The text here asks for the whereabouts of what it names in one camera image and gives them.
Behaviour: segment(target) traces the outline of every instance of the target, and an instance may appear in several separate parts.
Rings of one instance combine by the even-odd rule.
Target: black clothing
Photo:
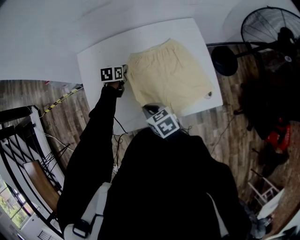
[[[62,231],[80,219],[113,168],[116,92],[104,87],[67,166],[57,206]],[[229,167],[214,160],[199,136],[177,132],[167,140],[149,128],[128,146],[108,191],[99,239],[184,237],[220,239],[209,193],[231,239],[246,239],[250,221],[239,204]]]

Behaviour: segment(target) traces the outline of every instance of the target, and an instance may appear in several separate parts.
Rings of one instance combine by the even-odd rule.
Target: fan base
[[[238,60],[226,46],[218,46],[211,53],[215,69],[224,76],[232,76],[238,70]]]

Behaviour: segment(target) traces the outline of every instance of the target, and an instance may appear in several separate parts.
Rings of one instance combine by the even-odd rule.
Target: fan grille
[[[244,42],[277,41],[282,27],[290,29],[295,40],[300,38],[300,18],[284,9],[265,7],[250,13],[244,20],[241,35]]]

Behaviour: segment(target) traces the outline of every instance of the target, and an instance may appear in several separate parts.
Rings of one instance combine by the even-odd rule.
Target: red object
[[[288,124],[286,126],[276,126],[276,128],[281,132],[285,132],[283,140],[281,142],[278,142],[280,135],[277,132],[272,131],[270,135],[265,139],[265,141],[267,143],[271,143],[274,149],[280,148],[282,151],[285,151],[286,148],[290,145],[291,125]]]

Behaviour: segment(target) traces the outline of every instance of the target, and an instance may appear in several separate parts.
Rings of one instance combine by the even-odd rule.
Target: yellow and black striped tape
[[[57,104],[61,103],[63,100],[65,100],[69,96],[73,95],[74,93],[76,93],[77,91],[79,91],[82,88],[83,88],[83,84],[80,84],[77,88],[72,89],[69,93],[62,95],[62,97],[60,97],[58,100],[56,100],[55,103],[53,103],[48,109],[46,109],[44,111],[44,114],[50,112],[50,110],[53,109]]]

